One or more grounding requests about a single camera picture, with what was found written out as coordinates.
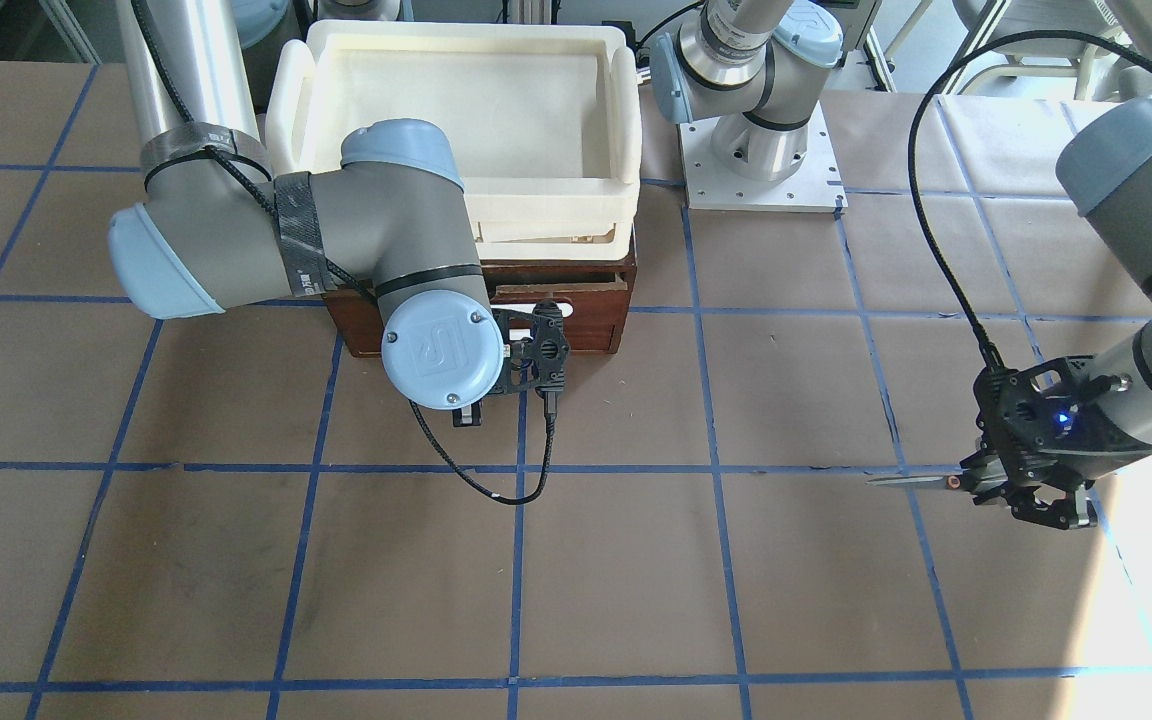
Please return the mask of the arm second robot base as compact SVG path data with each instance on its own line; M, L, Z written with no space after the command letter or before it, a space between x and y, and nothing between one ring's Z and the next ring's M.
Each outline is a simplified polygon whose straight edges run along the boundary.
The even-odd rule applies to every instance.
M772 131L805 126L844 58L844 28L813 1L704 1L652 41L650 86L680 127L740 114Z

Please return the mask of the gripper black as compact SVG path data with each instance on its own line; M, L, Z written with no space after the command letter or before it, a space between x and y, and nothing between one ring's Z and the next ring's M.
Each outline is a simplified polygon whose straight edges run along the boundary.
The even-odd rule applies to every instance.
M972 387L978 448L957 473L973 505L1005 503L1011 518L1058 530L1100 523L1087 497L1092 482L1059 458L1082 418L1075 391L1089 361L1066 356L1018 370L986 357Z
M543 300L530 313L493 306L493 320L505 338L505 359L486 395L522 395L535 391L544 401L545 419L558 419L558 400L566 388L564 365L570 342L558 301Z

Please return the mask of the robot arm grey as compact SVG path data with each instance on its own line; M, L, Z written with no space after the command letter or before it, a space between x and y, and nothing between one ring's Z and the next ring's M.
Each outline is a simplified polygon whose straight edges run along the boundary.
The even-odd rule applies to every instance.
M570 347L552 301L493 309L442 129L379 120L339 168L276 173L257 138L228 1L119 1L141 123L145 200L111 218L132 305L159 320L361 293L381 361L411 404L476 420L488 395L532 391L556 424Z
M1152 60L1152 1L1111 12ZM1152 94L1107 109L1076 132L1056 177L1152 304ZM1152 455L1152 319L1100 354L1056 357L1025 370L988 350L973 382L982 441L952 483L978 505L1059 530L1093 526L1087 488Z

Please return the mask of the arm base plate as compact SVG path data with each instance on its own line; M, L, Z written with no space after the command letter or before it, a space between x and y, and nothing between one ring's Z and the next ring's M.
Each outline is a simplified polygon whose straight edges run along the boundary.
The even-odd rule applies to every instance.
M791 131L733 114L681 124L679 136L690 209L836 213L849 206L820 104Z

